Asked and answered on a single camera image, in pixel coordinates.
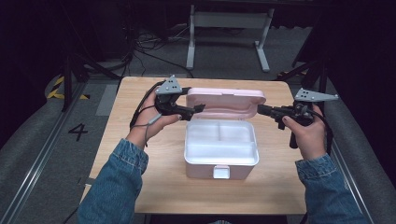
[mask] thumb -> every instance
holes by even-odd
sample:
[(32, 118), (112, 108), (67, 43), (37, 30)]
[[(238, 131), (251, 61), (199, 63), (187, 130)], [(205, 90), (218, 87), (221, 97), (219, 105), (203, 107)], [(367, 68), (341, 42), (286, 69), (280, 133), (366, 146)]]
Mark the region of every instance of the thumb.
[(169, 115), (163, 116), (162, 118), (163, 126), (176, 123), (177, 121), (181, 120), (181, 115)]
[(289, 116), (282, 118), (283, 123), (286, 127), (290, 128), (292, 132), (297, 132), (301, 128), (301, 124), (297, 123), (294, 119)]

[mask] wooden table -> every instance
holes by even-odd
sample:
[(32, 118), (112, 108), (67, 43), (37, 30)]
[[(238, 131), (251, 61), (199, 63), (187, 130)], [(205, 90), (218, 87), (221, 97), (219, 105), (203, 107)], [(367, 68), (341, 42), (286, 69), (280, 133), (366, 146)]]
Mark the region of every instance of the wooden table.
[[(106, 130), (94, 161), (96, 178), (114, 147), (129, 132), (129, 122), (144, 93), (163, 77), (126, 77), (120, 85)], [(284, 82), (178, 78), (181, 87), (261, 90), (267, 105), (291, 105), (293, 98)], [(185, 97), (177, 101), (185, 105)], [(259, 163), (245, 180), (186, 177), (184, 141), (186, 122), (167, 126), (148, 141), (148, 169), (137, 199), (136, 213), (292, 215), (305, 212), (304, 186), (294, 162), (299, 150), (289, 148), (290, 130), (277, 128), (273, 119), (256, 115), (254, 126)]]

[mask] person's left hand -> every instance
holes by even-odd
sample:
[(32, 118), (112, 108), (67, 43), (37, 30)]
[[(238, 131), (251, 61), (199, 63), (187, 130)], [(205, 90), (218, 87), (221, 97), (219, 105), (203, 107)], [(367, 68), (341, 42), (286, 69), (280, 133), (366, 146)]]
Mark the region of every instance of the person's left hand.
[(155, 97), (156, 94), (155, 91), (153, 91), (143, 103), (140, 110), (141, 113), (136, 121), (135, 126), (126, 136), (126, 140), (134, 143), (141, 149), (145, 148), (146, 141), (159, 133), (160, 130), (162, 130), (166, 125), (173, 124), (181, 119), (180, 115), (161, 116), (149, 126), (140, 126), (148, 124), (151, 119), (155, 118), (159, 114), (154, 106)]

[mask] yellow tape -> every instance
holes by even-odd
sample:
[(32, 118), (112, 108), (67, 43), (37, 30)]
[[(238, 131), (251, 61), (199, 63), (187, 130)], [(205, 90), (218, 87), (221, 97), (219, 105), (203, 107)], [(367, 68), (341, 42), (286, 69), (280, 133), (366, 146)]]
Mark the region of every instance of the yellow tape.
[[(49, 95), (47, 98), (57, 98), (57, 99), (64, 99), (64, 94), (57, 93), (59, 90), (59, 87), (61, 84), (64, 82), (64, 75), (60, 74), (58, 79), (56, 80), (55, 84), (52, 87), (52, 90), (50, 91)], [(91, 96), (89, 94), (82, 94), (79, 99), (80, 100), (89, 100)]]

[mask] hand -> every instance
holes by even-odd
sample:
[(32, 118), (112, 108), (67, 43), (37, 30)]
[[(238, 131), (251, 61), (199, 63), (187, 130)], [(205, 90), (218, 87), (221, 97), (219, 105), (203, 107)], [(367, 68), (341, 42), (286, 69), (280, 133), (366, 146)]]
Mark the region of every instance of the hand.
[(181, 119), (180, 115), (161, 116), (153, 124), (146, 125), (149, 121), (155, 118), (159, 113), (154, 106), (155, 91), (153, 91), (142, 105), (141, 113), (136, 121), (135, 127), (126, 136), (126, 140), (134, 143), (141, 149), (145, 148), (146, 141), (160, 132), (166, 125), (173, 124)]
[[(317, 105), (313, 105), (313, 109), (322, 115)], [(324, 148), (325, 124), (320, 118), (314, 116), (314, 122), (306, 127), (289, 116), (283, 117), (282, 120), (296, 135), (297, 146), (300, 148), (304, 160), (313, 160), (326, 154)]]

